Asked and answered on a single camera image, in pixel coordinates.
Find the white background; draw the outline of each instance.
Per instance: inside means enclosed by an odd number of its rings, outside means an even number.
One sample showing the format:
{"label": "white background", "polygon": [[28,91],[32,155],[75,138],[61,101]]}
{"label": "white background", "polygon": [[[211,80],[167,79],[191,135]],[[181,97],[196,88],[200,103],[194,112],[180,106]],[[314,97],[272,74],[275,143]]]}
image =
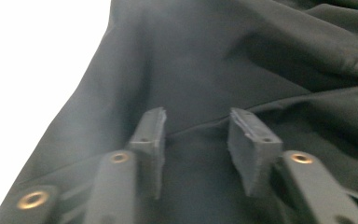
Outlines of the white background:
{"label": "white background", "polygon": [[0,204],[76,89],[110,0],[0,1]]}

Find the black fabric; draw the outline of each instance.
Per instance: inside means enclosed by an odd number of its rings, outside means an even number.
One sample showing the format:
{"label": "black fabric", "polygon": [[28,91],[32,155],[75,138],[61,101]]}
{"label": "black fabric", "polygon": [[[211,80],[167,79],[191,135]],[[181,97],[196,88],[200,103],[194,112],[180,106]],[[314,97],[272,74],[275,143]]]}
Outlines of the black fabric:
{"label": "black fabric", "polygon": [[167,161],[154,223],[278,220],[274,203],[244,197],[227,152],[231,107],[251,108],[285,149],[319,157],[358,191],[358,1],[115,1],[89,69],[7,197],[92,181],[98,162],[81,164],[121,149],[158,106]]}

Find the metal grommet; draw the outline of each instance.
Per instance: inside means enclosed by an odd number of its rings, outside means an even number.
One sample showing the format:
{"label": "metal grommet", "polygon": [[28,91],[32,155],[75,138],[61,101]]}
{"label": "metal grommet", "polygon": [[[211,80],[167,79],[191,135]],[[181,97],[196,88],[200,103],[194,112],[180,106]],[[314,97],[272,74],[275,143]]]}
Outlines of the metal grommet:
{"label": "metal grommet", "polygon": [[313,160],[310,157],[300,153],[293,154],[290,158],[298,163],[303,163],[303,164],[313,163]]}
{"label": "metal grommet", "polygon": [[23,196],[17,203],[17,207],[21,210],[35,208],[48,200],[48,193],[39,190]]}
{"label": "metal grommet", "polygon": [[117,153],[110,158],[110,161],[112,163],[121,163],[127,161],[129,158],[130,157],[127,153]]}

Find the dark cloth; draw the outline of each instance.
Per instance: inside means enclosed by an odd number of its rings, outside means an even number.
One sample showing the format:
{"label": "dark cloth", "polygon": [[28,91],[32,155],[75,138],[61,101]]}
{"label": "dark cloth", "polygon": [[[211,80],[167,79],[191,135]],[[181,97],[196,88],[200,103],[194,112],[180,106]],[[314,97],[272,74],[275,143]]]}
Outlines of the dark cloth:
{"label": "dark cloth", "polygon": [[158,106],[166,164],[152,223],[276,223],[273,203],[244,196],[227,151],[231,107],[358,191],[358,0],[114,1],[85,76],[8,196],[92,181]]}

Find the small hole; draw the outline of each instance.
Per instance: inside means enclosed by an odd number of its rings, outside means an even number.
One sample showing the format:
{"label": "small hole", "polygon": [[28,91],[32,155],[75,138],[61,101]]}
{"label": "small hole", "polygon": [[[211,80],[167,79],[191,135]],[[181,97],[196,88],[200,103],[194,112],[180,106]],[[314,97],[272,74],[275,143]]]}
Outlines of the small hole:
{"label": "small hole", "polygon": [[352,220],[344,216],[336,216],[336,222],[338,224],[354,224]]}
{"label": "small hole", "polygon": [[124,157],[122,155],[115,156],[115,161],[121,161],[123,158]]}
{"label": "small hole", "polygon": [[41,195],[34,195],[27,199],[27,203],[35,203],[39,201],[41,198]]}
{"label": "small hole", "polygon": [[296,156],[296,158],[297,158],[299,161],[306,161],[306,160],[307,160],[307,157],[305,157],[305,156]]}

